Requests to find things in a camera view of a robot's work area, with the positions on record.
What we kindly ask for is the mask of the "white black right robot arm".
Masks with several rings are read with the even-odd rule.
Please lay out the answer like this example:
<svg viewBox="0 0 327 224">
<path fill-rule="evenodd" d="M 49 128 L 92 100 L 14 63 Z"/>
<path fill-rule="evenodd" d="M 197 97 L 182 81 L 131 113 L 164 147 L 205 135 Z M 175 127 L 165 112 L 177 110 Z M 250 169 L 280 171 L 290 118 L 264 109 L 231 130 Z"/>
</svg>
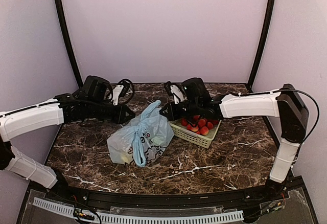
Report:
<svg viewBox="0 0 327 224">
<path fill-rule="evenodd" d="M 174 100 L 167 103 L 160 114 L 170 121 L 192 119 L 196 115 L 219 121 L 252 116 L 279 118 L 281 137 L 278 151 L 260 197 L 272 200 L 282 192 L 300 149 L 312 133 L 307 130 L 309 110 L 300 97 L 305 92 L 291 84 L 284 84 L 282 88 L 272 91 L 212 97 L 200 78 L 186 80 L 181 85 L 168 81 L 164 87 Z"/>
</svg>

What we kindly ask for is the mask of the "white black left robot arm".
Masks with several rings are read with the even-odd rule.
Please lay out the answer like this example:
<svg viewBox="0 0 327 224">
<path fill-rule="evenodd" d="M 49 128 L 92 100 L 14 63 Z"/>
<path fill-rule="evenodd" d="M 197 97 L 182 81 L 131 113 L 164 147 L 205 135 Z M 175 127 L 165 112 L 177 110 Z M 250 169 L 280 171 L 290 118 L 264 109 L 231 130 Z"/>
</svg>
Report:
<svg viewBox="0 0 327 224">
<path fill-rule="evenodd" d="M 1 170 L 13 172 L 26 180 L 36 182 L 60 201 L 68 201 L 72 190 L 66 186 L 62 173 L 23 154 L 11 144 L 11 140 L 45 127 L 87 119 L 105 120 L 124 124 L 135 117 L 127 104 L 91 100 L 72 94 L 57 95 L 44 102 L 21 109 L 1 113 Z"/>
</svg>

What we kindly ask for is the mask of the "light blue printed plastic bag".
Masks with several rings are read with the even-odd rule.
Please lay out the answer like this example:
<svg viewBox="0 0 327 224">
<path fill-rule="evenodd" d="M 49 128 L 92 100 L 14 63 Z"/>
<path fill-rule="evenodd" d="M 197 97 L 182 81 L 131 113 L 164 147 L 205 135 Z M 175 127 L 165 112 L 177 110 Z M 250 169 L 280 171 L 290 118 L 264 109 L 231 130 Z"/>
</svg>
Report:
<svg viewBox="0 0 327 224">
<path fill-rule="evenodd" d="M 149 104 L 143 112 L 107 139 L 109 156 L 120 164 L 121 153 L 133 154 L 130 165 L 145 167 L 161 157 L 174 132 L 166 117 L 159 114 L 161 101 Z"/>
</svg>

